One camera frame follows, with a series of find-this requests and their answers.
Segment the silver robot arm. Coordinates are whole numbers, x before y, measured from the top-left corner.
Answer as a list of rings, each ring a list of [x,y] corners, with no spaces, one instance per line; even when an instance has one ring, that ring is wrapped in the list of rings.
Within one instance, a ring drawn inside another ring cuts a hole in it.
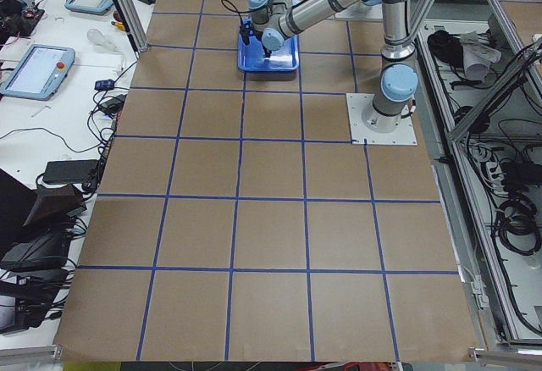
[[[382,69],[368,108],[369,124],[403,119],[402,110],[418,88],[410,0],[247,0],[248,10],[239,16],[240,56],[249,60],[248,70],[264,72],[272,55],[301,33],[360,4],[382,10]]]

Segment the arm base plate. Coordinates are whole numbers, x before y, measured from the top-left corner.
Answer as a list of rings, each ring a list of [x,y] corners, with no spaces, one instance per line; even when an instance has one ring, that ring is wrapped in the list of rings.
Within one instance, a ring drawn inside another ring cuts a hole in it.
[[[416,146],[412,117],[405,106],[394,117],[379,114],[373,108],[374,94],[346,93],[351,143],[353,145]]]

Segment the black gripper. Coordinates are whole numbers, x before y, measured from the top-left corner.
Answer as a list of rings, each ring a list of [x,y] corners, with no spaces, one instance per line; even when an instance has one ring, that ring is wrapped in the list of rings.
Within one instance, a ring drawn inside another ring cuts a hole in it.
[[[249,45],[252,38],[257,39],[257,31],[255,30],[252,21],[250,19],[243,19],[239,26],[239,35],[241,37],[241,42],[244,45]],[[271,58],[271,50],[263,47],[264,57]]]

